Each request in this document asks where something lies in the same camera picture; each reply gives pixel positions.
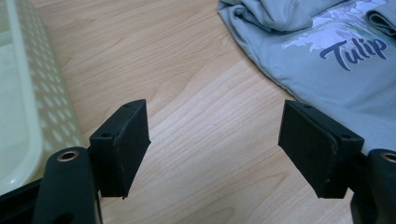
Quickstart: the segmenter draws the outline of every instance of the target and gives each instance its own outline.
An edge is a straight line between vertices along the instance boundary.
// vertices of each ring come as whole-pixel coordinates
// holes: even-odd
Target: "white plastic basket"
[[[83,143],[43,22],[29,1],[0,0],[0,195]]]

